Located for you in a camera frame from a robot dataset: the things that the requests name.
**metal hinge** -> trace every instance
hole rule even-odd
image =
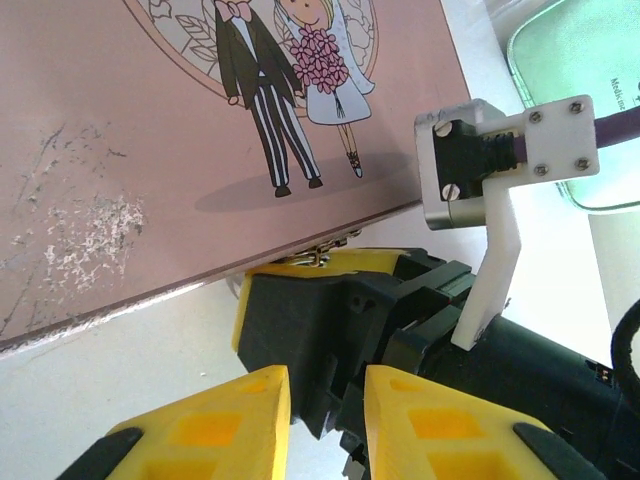
[[[354,230],[353,232],[349,232],[332,240],[327,240],[315,247],[308,248],[300,253],[285,257],[278,263],[307,267],[323,267],[329,260],[328,254],[331,250],[346,246],[350,239],[357,237],[361,233],[362,230]]]

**cartoon groom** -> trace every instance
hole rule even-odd
[[[251,110],[267,158],[276,197],[291,195],[284,139],[291,147],[309,188],[322,186],[320,171],[294,112],[302,85],[291,64],[256,12],[251,0],[216,0],[216,41],[222,84],[229,105],[240,95]]]

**striped trousers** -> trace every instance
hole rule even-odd
[[[251,112],[262,140],[274,187],[289,183],[289,159],[285,139],[304,176],[308,180],[320,177],[318,165],[293,106],[278,94],[266,79],[261,78]]]

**white table surface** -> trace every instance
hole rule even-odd
[[[472,96],[521,110],[482,2],[443,4]],[[553,187],[514,198],[524,251],[505,316],[607,363],[610,331],[586,215]],[[367,228],[353,245],[421,246],[477,269],[486,239],[481,228],[430,232],[415,209]],[[244,374],[229,345],[235,308],[217,282],[0,360],[0,477],[54,478],[120,421]],[[338,441],[333,433],[318,443],[294,426],[287,478],[341,478]]]

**white wedding dress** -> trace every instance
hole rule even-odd
[[[278,8],[277,11],[293,37],[300,41],[302,38],[300,27],[289,19],[282,9]],[[307,115],[309,120],[319,125],[344,125],[369,118],[371,108],[369,108],[364,96],[375,88],[375,85],[360,71],[353,56],[339,0],[333,0],[333,11],[333,24],[327,34],[335,35],[336,45],[340,48],[338,55],[342,57],[344,64],[349,69],[349,78],[336,89],[335,96],[333,93],[318,91],[316,85],[310,85],[307,88]],[[343,110],[340,113],[337,108],[336,96]]]

